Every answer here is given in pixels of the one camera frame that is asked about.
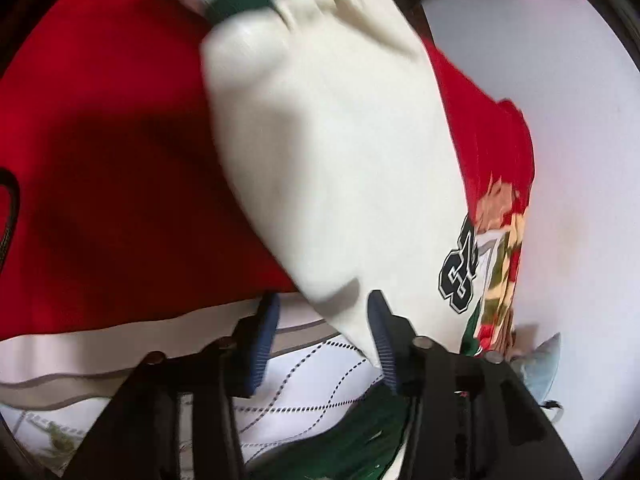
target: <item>red garment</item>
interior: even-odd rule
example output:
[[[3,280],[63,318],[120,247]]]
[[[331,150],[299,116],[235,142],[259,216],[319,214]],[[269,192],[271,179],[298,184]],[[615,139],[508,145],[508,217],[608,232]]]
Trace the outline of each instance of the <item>red garment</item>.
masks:
[[[294,290],[216,162],[207,30],[171,0],[60,0],[28,37],[0,80],[0,166],[22,193],[0,340]],[[427,47],[472,217],[500,176],[524,211],[533,163],[520,113]]]

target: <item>red fabric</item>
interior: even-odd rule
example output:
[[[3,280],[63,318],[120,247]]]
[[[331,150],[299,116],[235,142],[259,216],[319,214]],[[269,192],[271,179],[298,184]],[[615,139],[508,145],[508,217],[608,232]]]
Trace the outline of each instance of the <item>red fabric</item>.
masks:
[[[0,166],[22,192],[0,339],[294,290],[216,163],[207,30],[169,0],[60,0],[25,42],[0,80]],[[533,166],[520,113],[428,49],[472,214],[500,176],[524,210]]]

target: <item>black number 23 patch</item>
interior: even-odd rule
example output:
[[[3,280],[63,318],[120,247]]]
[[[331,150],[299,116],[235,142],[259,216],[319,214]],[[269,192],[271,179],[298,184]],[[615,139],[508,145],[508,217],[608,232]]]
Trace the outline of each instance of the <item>black number 23 patch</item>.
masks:
[[[478,266],[478,246],[474,226],[466,216],[458,237],[458,248],[449,252],[442,264],[439,289],[458,314],[468,309],[474,294],[472,280]]]

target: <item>light blue fabric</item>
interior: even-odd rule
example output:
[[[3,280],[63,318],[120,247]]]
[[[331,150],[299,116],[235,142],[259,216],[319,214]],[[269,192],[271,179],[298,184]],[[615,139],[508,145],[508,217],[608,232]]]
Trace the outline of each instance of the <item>light blue fabric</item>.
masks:
[[[560,333],[547,339],[531,353],[516,357],[511,368],[538,404],[546,400],[560,362]]]

